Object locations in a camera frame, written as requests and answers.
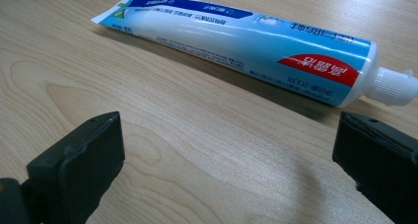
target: black plastic object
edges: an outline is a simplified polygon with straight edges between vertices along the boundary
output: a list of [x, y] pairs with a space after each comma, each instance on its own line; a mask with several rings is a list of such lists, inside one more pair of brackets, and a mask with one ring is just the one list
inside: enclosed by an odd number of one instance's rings
[[418, 140], [364, 115], [343, 112], [332, 160], [395, 223], [418, 223]]
[[86, 223], [124, 159], [119, 112], [89, 119], [33, 159], [21, 186], [0, 180], [0, 222]]

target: toothpaste tube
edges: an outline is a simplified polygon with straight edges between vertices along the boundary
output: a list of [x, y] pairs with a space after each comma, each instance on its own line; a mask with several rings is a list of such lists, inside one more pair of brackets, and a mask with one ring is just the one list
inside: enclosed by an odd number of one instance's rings
[[405, 106], [412, 71], [379, 67], [374, 42], [201, 0], [122, 0], [92, 19], [254, 78], [345, 107], [365, 95]]

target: wood grain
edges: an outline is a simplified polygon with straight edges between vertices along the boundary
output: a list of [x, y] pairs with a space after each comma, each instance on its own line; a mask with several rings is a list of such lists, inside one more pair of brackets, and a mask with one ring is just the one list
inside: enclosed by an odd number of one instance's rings
[[[0, 0], [0, 177], [120, 111], [126, 163], [89, 223], [390, 223], [331, 161], [342, 109], [90, 22], [119, 0]], [[209, 0], [374, 40], [418, 71], [417, 0]], [[418, 138], [418, 100], [344, 109]]]

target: white cap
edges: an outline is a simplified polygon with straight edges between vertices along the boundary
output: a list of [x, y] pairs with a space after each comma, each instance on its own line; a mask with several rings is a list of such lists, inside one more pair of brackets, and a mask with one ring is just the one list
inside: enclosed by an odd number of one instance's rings
[[388, 106], [405, 106], [418, 94], [418, 79], [412, 74], [411, 70], [399, 73], [380, 67], [365, 96]]

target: product label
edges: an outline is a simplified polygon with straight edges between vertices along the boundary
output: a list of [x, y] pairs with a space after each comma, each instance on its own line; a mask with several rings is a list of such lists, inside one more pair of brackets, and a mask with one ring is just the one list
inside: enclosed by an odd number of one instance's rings
[[365, 39], [200, 0], [123, 0], [94, 21], [334, 106], [371, 48]]

